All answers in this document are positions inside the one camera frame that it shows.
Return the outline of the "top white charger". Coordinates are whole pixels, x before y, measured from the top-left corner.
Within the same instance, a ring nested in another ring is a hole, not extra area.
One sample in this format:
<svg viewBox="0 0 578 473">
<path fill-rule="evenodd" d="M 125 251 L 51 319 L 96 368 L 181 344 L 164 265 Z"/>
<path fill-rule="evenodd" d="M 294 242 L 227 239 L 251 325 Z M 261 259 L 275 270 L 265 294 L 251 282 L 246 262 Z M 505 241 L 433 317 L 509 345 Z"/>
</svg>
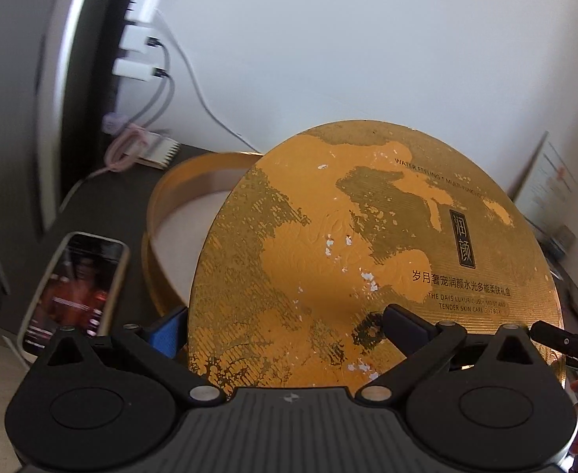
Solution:
<svg viewBox="0 0 578 473">
<path fill-rule="evenodd" d="M 124 19 L 133 24 L 151 24 L 160 0 L 130 0 Z"/>
</svg>

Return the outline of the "framed certificate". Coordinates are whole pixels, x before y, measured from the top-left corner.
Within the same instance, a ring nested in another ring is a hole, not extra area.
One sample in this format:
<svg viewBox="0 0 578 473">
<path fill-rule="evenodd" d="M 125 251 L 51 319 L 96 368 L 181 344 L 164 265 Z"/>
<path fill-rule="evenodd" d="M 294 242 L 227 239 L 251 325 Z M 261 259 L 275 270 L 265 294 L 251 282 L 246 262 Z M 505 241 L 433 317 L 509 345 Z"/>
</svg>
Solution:
<svg viewBox="0 0 578 473">
<path fill-rule="evenodd" d="M 575 177 L 545 131 L 513 203 L 543 240 L 562 226 L 576 187 Z"/>
</svg>

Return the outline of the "lower white charger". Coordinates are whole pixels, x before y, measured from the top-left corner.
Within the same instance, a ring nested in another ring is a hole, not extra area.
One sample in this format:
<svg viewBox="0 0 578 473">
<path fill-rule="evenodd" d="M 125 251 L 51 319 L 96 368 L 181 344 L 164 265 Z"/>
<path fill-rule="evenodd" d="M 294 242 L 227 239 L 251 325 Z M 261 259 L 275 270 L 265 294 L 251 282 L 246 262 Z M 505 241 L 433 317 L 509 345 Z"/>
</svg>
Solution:
<svg viewBox="0 0 578 473">
<path fill-rule="evenodd" d="M 168 72 L 152 64 L 119 58 L 113 62 L 113 74 L 122 78 L 149 81 L 152 78 L 166 77 Z"/>
</svg>

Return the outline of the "black power strip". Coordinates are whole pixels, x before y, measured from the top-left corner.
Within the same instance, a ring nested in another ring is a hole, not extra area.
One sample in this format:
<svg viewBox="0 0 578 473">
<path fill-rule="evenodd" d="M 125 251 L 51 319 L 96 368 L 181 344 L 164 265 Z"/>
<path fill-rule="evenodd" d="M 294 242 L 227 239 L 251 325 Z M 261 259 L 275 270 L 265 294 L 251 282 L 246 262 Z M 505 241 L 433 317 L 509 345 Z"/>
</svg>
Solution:
<svg viewBox="0 0 578 473">
<path fill-rule="evenodd" d="M 109 0 L 101 35 L 101 95 L 99 121 L 116 107 L 120 81 L 113 74 L 116 58 L 124 57 L 120 48 L 123 29 L 131 21 L 125 17 L 132 0 Z"/>
</svg>

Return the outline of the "white charger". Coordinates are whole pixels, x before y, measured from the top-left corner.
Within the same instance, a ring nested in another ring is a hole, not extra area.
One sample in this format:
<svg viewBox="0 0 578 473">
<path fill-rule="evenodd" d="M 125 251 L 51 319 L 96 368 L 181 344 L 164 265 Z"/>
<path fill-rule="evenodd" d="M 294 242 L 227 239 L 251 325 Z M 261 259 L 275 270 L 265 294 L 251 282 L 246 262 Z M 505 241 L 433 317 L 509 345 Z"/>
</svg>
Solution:
<svg viewBox="0 0 578 473">
<path fill-rule="evenodd" d="M 160 0 L 130 0 L 124 19 L 133 24 L 151 24 Z"/>
<path fill-rule="evenodd" d="M 149 81 L 152 78 L 166 77 L 168 72 L 152 64 L 119 58 L 113 62 L 113 74 L 122 78 Z"/>
<path fill-rule="evenodd" d="M 160 45 L 161 41 L 155 36 L 153 29 L 138 24 L 127 24 L 122 32 L 119 48 L 145 54 L 150 47 Z"/>
</svg>

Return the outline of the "gold round box base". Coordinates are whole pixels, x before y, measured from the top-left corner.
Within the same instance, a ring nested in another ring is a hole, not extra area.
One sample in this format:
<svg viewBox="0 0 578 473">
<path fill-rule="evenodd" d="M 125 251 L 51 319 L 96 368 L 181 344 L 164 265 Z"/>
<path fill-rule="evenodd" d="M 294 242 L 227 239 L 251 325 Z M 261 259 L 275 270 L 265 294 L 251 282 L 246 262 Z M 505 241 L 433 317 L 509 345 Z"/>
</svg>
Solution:
<svg viewBox="0 0 578 473">
<path fill-rule="evenodd" d="M 188 306 L 201 249 L 232 189 L 260 159 L 255 153 L 207 153 L 185 160 L 156 184 L 142 237 L 142 271 L 157 312 Z"/>
</svg>

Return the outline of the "small spiral notebook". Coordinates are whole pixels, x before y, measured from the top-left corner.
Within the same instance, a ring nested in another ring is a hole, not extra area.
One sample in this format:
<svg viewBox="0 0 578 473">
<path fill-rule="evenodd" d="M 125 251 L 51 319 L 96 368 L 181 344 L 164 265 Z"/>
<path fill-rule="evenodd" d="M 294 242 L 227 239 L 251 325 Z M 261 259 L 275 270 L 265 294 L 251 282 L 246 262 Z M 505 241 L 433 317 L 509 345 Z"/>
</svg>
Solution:
<svg viewBox="0 0 578 473">
<path fill-rule="evenodd" d="M 136 162 L 146 167 L 166 170 L 179 152 L 181 144 L 164 134 L 147 133 L 147 146 L 139 154 Z"/>
</svg>

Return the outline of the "smartphone with lit screen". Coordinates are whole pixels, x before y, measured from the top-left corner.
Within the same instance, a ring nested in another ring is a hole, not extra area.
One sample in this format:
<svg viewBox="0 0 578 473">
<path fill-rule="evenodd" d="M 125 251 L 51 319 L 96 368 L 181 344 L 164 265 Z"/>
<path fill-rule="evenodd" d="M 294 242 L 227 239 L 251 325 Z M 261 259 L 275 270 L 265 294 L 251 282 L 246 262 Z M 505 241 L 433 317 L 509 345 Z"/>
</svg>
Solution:
<svg viewBox="0 0 578 473">
<path fill-rule="evenodd" d="M 118 239 L 73 232 L 61 240 L 20 325 L 17 349 L 29 363 L 56 331 L 106 335 L 124 280 L 130 249 Z"/>
</svg>

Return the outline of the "middle white charger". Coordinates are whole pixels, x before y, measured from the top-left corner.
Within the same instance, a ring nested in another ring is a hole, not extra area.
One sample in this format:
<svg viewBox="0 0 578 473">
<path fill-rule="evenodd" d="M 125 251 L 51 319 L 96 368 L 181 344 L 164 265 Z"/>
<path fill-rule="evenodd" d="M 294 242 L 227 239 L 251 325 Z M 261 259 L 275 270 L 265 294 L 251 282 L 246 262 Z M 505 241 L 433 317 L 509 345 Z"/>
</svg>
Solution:
<svg viewBox="0 0 578 473">
<path fill-rule="evenodd" d="M 150 47 L 160 45 L 161 41 L 155 36 L 153 29 L 138 24 L 127 24 L 122 32 L 119 48 L 145 54 Z"/>
</svg>

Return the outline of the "silver curved monitor back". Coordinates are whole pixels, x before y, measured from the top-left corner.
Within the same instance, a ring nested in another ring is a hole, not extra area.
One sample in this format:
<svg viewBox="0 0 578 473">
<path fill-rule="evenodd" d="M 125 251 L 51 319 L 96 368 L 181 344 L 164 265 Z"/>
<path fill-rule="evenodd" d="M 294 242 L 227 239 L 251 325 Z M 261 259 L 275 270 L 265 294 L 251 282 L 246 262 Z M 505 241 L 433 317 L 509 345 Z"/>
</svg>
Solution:
<svg viewBox="0 0 578 473">
<path fill-rule="evenodd" d="M 26 254 L 59 205 L 63 100 L 86 0 L 0 0 L 0 282 L 14 291 Z"/>
</svg>

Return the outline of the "purple small charger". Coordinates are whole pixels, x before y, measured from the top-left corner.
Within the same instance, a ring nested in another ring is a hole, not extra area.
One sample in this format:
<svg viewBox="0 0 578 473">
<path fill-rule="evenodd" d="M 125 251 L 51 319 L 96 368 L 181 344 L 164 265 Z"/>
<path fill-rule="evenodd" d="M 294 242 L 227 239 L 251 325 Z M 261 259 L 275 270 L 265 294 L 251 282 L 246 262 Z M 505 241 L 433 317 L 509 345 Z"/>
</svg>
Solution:
<svg viewBox="0 0 578 473">
<path fill-rule="evenodd" d="M 103 116 L 102 131 L 104 134 L 116 137 L 128 126 L 128 118 L 125 115 L 109 112 Z"/>
</svg>

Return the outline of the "gold round box lid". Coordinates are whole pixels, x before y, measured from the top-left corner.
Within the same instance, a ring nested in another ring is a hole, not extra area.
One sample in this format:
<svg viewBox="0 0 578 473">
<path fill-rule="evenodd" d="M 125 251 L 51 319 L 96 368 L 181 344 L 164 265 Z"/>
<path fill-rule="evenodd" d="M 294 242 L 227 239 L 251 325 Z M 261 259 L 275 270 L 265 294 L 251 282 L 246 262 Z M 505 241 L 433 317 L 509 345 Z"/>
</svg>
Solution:
<svg viewBox="0 0 578 473">
<path fill-rule="evenodd" d="M 402 360 L 377 322 L 391 303 L 477 334 L 563 323 L 535 234 L 472 160 L 399 125 L 314 127 L 262 156 L 218 211 L 188 366 L 226 392 L 357 390 Z"/>
</svg>

